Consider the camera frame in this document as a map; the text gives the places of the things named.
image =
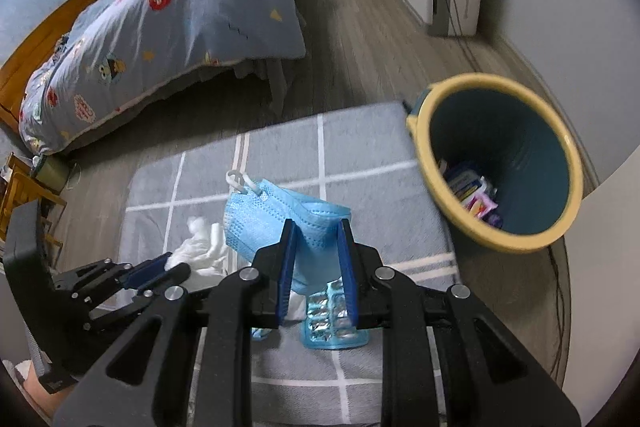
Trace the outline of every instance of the headboard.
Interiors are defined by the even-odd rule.
[[[68,0],[44,19],[0,69],[0,119],[18,133],[20,104],[27,82],[53,54],[58,39],[82,10],[97,0]]]

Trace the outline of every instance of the gray wood flooring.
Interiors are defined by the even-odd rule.
[[[287,95],[284,114],[267,109],[266,82],[232,74],[152,104],[134,121],[73,154],[79,184],[63,193],[68,207],[56,235],[65,241],[58,269],[116,257],[127,185],[142,165],[206,142],[277,121],[386,100],[414,100],[428,84],[471,71],[453,39],[431,38],[402,0],[297,0],[306,19],[308,53]],[[482,38],[468,44],[483,71],[510,76],[541,92],[508,51]],[[463,280],[549,370],[559,342],[555,282],[546,252],[526,256],[483,250],[456,235]],[[554,246],[568,299],[566,254]],[[562,380],[568,343],[564,336]]]

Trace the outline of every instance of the bed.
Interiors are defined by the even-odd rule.
[[[294,0],[68,0],[0,70],[0,118],[53,154],[227,70],[268,80],[279,112],[301,22]]]

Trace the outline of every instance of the white elastic loop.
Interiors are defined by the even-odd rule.
[[[260,194],[262,194],[262,189],[254,183],[254,181],[249,177],[249,175],[246,172],[241,172],[238,170],[227,171],[225,178],[229,186],[234,188],[241,194],[246,194],[247,190],[243,184],[236,181],[236,178],[241,178],[244,181],[244,184],[246,184],[247,187],[249,187],[252,191],[254,191],[256,196],[260,196]]]

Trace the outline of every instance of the blue surgical mask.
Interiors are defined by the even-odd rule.
[[[238,176],[242,183],[234,179]],[[298,239],[291,289],[311,295],[340,277],[337,226],[351,218],[346,206],[280,188],[267,180],[257,182],[239,171],[229,171],[227,182],[235,189],[225,207],[226,243],[248,261],[256,251],[280,240],[285,219],[293,219]]]

